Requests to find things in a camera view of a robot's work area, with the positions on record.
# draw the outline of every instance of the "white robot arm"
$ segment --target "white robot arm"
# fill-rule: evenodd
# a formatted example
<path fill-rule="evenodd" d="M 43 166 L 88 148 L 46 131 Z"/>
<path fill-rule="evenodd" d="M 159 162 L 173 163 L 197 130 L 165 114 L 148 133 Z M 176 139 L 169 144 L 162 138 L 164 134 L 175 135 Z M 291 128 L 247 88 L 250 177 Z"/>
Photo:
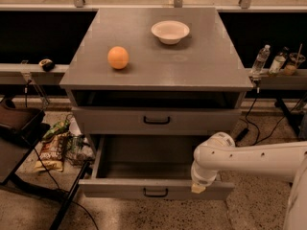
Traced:
<path fill-rule="evenodd" d="M 201 193 L 218 171 L 237 171 L 293 182 L 284 229 L 305 229 L 307 218 L 307 142 L 235 148 L 233 139 L 219 132 L 194 151 L 192 192 Z"/>

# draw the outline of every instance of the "cup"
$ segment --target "cup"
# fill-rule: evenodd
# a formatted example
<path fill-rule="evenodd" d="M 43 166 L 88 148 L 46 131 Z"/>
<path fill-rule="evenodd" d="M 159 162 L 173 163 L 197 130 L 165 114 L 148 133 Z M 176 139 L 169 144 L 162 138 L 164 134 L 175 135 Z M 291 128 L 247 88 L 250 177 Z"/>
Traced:
<path fill-rule="evenodd" d="M 299 65 L 306 60 L 306 57 L 304 55 L 299 55 L 297 58 L 298 53 L 290 53 L 289 59 L 286 63 L 285 69 L 283 74 L 284 75 L 292 75 L 296 69 L 299 67 Z"/>

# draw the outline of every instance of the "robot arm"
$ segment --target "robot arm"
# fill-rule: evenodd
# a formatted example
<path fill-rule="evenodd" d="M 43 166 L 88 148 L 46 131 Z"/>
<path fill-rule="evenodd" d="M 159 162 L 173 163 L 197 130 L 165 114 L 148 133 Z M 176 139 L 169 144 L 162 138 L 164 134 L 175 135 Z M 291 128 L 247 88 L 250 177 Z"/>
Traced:
<path fill-rule="evenodd" d="M 194 151 L 192 191 L 210 186 L 218 171 L 252 173 L 293 182 L 306 154 L 307 142 L 235 148 L 228 134 L 218 132 Z"/>

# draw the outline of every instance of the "straw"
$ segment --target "straw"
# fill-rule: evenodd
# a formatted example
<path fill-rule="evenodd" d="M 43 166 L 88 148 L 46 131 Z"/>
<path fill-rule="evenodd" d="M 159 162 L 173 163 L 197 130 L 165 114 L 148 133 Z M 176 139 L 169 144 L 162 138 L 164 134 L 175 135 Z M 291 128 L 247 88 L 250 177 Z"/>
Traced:
<path fill-rule="evenodd" d="M 297 57 L 296 57 L 296 61 L 295 61 L 295 67 L 297 66 L 297 63 L 298 63 L 298 59 L 299 59 L 299 56 L 300 56 L 300 51 L 301 51 L 301 47 L 303 46 L 303 44 L 301 43 L 299 45 L 299 50 L 298 50 L 298 54 L 297 54 Z"/>

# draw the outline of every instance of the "bottle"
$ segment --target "bottle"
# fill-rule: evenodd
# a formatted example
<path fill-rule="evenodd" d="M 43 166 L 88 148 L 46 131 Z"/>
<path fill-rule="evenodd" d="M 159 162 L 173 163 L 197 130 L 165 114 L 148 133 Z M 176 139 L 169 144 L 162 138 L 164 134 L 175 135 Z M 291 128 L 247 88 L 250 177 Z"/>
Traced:
<path fill-rule="evenodd" d="M 263 67 L 266 64 L 266 61 L 270 55 L 270 45 L 265 45 L 264 48 L 262 48 L 259 53 L 258 56 L 255 60 L 255 62 L 253 63 L 252 67 L 251 67 L 251 74 L 253 76 L 258 76 L 260 75 L 260 73 L 262 72 Z"/>
<path fill-rule="evenodd" d="M 277 53 L 276 57 L 272 61 L 272 65 L 268 71 L 270 77 L 276 77 L 281 67 L 284 65 L 288 58 L 289 48 L 283 47 L 280 52 Z"/>

